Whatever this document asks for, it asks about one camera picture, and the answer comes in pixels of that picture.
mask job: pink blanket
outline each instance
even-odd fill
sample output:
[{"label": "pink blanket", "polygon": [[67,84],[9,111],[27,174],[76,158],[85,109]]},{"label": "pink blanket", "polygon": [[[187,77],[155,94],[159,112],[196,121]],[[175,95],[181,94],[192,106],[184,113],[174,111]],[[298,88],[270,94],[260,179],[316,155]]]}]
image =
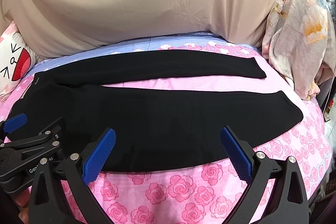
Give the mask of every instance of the pink blanket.
[{"label": "pink blanket", "polygon": [[[161,49],[174,49],[162,45]],[[164,90],[244,90],[271,93],[282,90],[303,112],[301,123],[282,136],[261,145],[256,150],[274,159],[296,157],[304,179],[307,196],[314,192],[331,159],[331,149],[324,137],[324,120],[315,99],[302,101],[285,80],[258,53],[229,44],[213,43],[206,47],[188,45],[179,48],[206,50],[242,57],[255,57],[267,78],[249,79],[237,76],[205,76],[184,79],[158,79],[129,82],[111,86]],[[13,103],[32,81],[25,78],[11,95]],[[1,115],[7,116],[6,108]],[[241,122],[248,115],[241,110]],[[251,220],[258,220],[268,202],[274,181],[268,182],[259,207]],[[70,192],[62,182],[75,217],[85,222]],[[241,197],[246,183],[239,180],[231,162],[220,160],[193,168],[151,173],[100,173],[90,189],[110,218],[128,224],[219,224],[224,221]]]}]

